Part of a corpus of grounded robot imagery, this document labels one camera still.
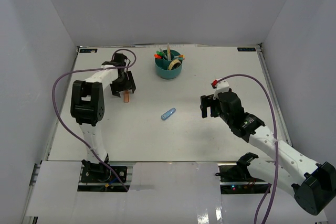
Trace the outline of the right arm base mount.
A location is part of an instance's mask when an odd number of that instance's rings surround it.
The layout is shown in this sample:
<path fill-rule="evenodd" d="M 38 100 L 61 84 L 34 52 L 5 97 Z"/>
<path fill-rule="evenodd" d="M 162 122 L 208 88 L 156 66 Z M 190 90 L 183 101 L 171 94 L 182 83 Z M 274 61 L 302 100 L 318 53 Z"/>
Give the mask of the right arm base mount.
<path fill-rule="evenodd" d="M 247 170 L 248 165 L 258 158 L 258 155 L 247 153 L 237 162 L 221 164 L 215 174 L 220 180 L 222 195 L 264 194 L 268 183 L 251 176 Z"/>

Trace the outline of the beige masking tape roll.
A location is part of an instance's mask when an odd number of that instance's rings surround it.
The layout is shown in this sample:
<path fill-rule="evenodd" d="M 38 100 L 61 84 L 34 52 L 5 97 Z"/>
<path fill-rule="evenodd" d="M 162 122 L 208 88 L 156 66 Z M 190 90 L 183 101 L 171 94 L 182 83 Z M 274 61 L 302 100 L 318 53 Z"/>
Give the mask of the beige masking tape roll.
<path fill-rule="evenodd" d="M 182 62 L 180 60 L 172 60 L 170 62 L 170 64 L 168 65 L 167 69 L 168 70 L 176 69 L 176 68 L 178 68 L 181 65 L 181 63 Z"/>

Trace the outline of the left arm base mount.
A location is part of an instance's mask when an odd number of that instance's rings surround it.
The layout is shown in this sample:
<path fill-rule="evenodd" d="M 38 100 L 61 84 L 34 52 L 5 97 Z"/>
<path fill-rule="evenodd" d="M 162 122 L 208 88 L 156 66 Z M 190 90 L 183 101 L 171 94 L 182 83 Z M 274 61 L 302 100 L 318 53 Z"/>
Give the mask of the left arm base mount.
<path fill-rule="evenodd" d="M 116 179 L 116 183 L 119 182 L 115 174 L 101 163 L 92 163 L 84 159 L 81 161 L 81 163 L 82 172 L 80 181 L 82 183 L 108 183 L 113 181 L 114 179 Z M 123 183 L 127 181 L 128 168 L 126 166 L 110 167 L 119 176 Z"/>

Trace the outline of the grey mechanical pencil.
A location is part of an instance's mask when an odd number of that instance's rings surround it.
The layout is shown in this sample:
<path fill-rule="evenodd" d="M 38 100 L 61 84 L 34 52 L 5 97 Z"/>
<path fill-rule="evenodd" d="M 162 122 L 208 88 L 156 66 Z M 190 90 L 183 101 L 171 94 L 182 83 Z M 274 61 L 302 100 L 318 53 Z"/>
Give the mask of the grey mechanical pencil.
<path fill-rule="evenodd" d="M 160 50 L 160 52 L 162 53 L 163 58 L 164 58 L 165 60 L 168 60 L 168 57 L 167 57 L 167 55 L 165 54 L 165 52 L 164 52 L 161 48 L 159 48 L 159 50 Z"/>

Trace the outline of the pink pen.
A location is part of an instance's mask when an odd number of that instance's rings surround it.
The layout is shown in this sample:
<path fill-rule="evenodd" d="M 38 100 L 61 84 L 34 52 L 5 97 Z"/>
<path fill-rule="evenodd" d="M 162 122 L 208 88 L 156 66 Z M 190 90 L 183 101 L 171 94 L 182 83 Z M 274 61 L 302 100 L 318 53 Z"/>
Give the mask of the pink pen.
<path fill-rule="evenodd" d="M 168 59 L 168 61 L 171 61 L 171 51 L 170 51 L 170 44 L 169 43 L 167 43 L 166 51 L 167 51 L 167 59 Z"/>

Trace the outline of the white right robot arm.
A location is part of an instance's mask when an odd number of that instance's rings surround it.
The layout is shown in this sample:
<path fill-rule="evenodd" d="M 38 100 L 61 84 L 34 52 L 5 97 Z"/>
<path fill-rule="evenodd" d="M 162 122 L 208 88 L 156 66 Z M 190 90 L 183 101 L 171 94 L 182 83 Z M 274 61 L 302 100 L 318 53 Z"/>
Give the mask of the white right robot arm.
<path fill-rule="evenodd" d="M 238 177 L 247 182 L 259 178 L 271 182 L 291 195 L 307 213 L 318 215 L 335 198 L 335 167 L 322 164 L 299 153 L 286 142 L 277 140 L 265 123 L 244 110 L 240 98 L 231 89 L 203 95 L 202 117 L 221 118 L 231 132 L 264 152 L 274 164 L 247 153 L 237 162 Z"/>

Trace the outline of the white marker orange cap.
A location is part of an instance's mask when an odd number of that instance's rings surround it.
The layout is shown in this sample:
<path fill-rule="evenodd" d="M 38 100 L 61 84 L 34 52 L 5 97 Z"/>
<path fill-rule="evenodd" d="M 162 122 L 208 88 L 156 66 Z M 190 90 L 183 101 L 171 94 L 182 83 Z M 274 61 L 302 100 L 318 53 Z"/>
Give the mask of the white marker orange cap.
<path fill-rule="evenodd" d="M 175 56 L 174 59 L 184 60 L 185 57 L 183 55 L 179 55 L 179 56 Z"/>

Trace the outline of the orange eraser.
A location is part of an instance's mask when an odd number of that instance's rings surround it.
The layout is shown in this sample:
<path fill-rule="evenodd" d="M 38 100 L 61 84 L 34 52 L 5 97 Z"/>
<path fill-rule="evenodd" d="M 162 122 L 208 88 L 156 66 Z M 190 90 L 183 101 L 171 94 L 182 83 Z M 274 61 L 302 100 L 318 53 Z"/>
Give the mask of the orange eraser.
<path fill-rule="evenodd" d="M 124 103 L 129 103 L 129 102 L 130 102 L 130 94 L 129 94 L 129 91 L 124 91 L 123 100 L 124 100 Z"/>

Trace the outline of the blue correction tape dispenser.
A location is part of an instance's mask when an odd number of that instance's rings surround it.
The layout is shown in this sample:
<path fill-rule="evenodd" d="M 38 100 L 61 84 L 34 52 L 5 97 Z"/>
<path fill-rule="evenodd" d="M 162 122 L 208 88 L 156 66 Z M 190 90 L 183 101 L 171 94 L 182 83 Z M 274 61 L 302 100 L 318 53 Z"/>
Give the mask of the blue correction tape dispenser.
<path fill-rule="evenodd" d="M 176 108 L 171 108 L 161 115 L 163 121 L 167 120 L 172 114 L 176 112 Z"/>

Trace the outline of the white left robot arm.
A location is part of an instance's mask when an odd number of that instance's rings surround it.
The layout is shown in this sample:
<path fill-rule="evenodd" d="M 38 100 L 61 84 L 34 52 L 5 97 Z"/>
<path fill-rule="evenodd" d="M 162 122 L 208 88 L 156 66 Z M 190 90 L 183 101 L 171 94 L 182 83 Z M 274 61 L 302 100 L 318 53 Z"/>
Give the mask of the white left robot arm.
<path fill-rule="evenodd" d="M 129 65 L 128 57 L 116 52 L 110 61 L 102 63 L 101 70 L 72 84 L 70 114 L 79 124 L 83 140 L 89 145 L 86 158 L 88 162 L 108 160 L 100 125 L 105 114 L 104 92 L 110 89 L 115 97 L 121 97 L 122 92 L 135 92 L 136 86 L 133 75 L 128 70 Z"/>

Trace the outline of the orange cap black highlighter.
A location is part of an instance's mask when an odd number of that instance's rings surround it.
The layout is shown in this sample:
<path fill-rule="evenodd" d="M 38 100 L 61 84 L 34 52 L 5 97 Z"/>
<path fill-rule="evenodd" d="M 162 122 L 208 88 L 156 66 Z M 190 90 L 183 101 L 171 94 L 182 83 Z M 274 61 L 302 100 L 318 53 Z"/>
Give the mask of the orange cap black highlighter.
<path fill-rule="evenodd" d="M 156 59 L 162 59 L 163 58 L 163 55 L 162 54 L 155 54 L 154 57 Z"/>

